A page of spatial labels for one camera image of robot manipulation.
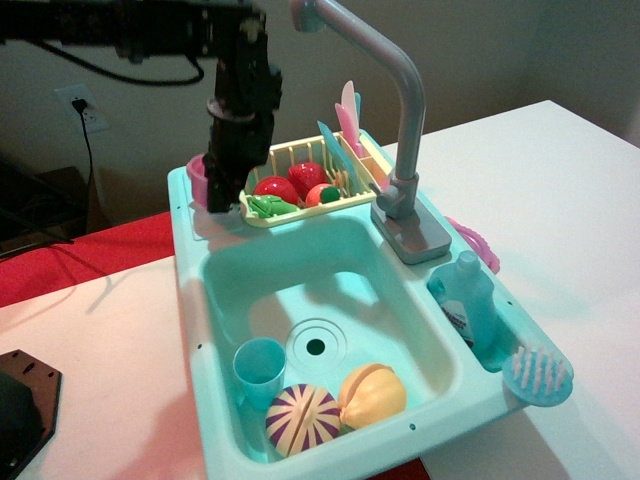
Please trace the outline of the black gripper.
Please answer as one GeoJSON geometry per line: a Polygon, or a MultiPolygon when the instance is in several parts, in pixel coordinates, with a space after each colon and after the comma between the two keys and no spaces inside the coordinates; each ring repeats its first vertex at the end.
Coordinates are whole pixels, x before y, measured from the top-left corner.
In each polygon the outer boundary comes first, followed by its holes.
{"type": "Polygon", "coordinates": [[[207,211],[227,214],[240,205],[240,192],[249,173],[266,162],[274,130],[270,110],[236,114],[221,100],[210,99],[213,118],[205,165],[207,211]]]}

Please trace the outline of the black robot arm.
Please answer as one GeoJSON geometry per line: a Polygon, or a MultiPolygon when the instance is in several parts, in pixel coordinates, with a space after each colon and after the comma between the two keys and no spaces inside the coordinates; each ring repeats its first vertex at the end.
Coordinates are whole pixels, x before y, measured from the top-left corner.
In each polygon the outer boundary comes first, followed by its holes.
{"type": "Polygon", "coordinates": [[[249,1],[4,1],[1,39],[29,42],[93,72],[98,67],[54,44],[112,47],[133,64],[213,58],[207,211],[233,210],[249,173],[266,163],[282,75],[268,60],[266,14],[249,1]]]}

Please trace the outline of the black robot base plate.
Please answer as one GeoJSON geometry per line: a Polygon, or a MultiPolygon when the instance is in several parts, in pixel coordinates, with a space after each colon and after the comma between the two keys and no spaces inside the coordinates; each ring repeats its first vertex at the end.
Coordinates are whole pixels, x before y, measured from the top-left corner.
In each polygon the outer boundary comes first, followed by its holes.
{"type": "Polygon", "coordinates": [[[1,477],[15,479],[55,433],[62,373],[16,349],[1,355],[1,477]]]}

